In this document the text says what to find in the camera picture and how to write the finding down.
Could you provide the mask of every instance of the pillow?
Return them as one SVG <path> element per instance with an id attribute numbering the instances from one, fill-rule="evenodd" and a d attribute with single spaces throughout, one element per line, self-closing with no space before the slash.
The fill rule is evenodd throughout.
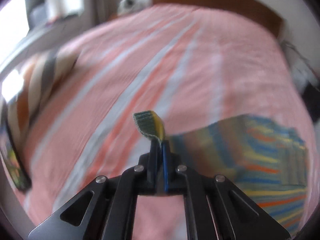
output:
<path id="1" fill-rule="evenodd" d="M 20 71 L 23 87 L 7 106 L 8 130 L 18 153 L 23 149 L 29 127 L 70 73 L 77 58 L 76 54 L 51 50 L 36 54 L 23 63 Z"/>

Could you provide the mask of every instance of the bed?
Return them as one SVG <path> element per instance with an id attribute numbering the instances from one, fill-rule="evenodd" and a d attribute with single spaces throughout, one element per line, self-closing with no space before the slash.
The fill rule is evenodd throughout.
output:
<path id="1" fill-rule="evenodd" d="M 150 142 L 132 113 L 147 109 L 169 134 L 241 114 L 294 127 L 309 149 L 305 224 L 319 199 L 314 129 L 276 41 L 280 27 L 257 22 L 220 9 L 158 4 L 63 46 L 80 56 L 28 133 L 20 157 L 32 189 L 14 189 L 34 224 L 97 175 L 114 177 L 138 163 Z M 181 196 L 138 198 L 133 239 L 150 237 L 186 239 Z"/>

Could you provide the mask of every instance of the wall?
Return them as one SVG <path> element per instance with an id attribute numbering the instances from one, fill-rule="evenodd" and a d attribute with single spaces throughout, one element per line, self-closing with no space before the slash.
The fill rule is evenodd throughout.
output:
<path id="1" fill-rule="evenodd" d="M 109 0 L 109 13 L 116 12 L 121 0 Z M 284 38 L 294 44 L 320 75 L 320 27 L 303 0 L 259 0 L 286 20 Z M 301 69 L 310 79 L 312 74 L 305 65 L 290 53 L 290 65 Z"/>
<path id="2" fill-rule="evenodd" d="M 320 120 L 314 125 L 318 152 L 320 152 Z"/>

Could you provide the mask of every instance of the blue and yellow striped fabric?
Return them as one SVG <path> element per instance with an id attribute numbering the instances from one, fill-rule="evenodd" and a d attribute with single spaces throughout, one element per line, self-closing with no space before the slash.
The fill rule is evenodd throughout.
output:
<path id="1" fill-rule="evenodd" d="M 168 137 L 199 173 L 223 174 L 294 236 L 307 191 L 307 149 L 294 129 L 241 115 Z"/>

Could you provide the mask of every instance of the window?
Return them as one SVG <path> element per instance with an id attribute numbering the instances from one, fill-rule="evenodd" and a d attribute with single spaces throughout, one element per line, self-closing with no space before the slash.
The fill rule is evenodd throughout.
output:
<path id="1" fill-rule="evenodd" d="M 0 64 L 28 31 L 25 0 L 11 0 L 0 11 Z"/>

